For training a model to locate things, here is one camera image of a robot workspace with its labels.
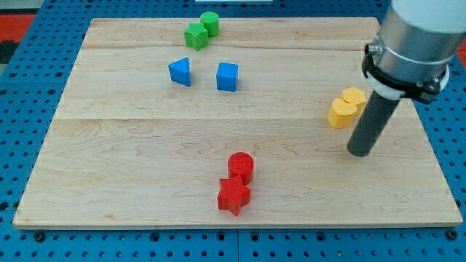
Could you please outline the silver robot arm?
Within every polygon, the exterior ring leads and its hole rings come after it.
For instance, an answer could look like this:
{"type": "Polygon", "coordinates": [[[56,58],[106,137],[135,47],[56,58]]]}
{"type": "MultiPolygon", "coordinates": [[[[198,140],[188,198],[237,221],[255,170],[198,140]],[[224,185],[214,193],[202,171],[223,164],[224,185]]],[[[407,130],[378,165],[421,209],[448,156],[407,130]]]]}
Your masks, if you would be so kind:
{"type": "Polygon", "coordinates": [[[449,62],[465,40],[465,0],[392,0],[364,49],[362,72],[387,100],[431,103],[449,81],[449,62]]]}

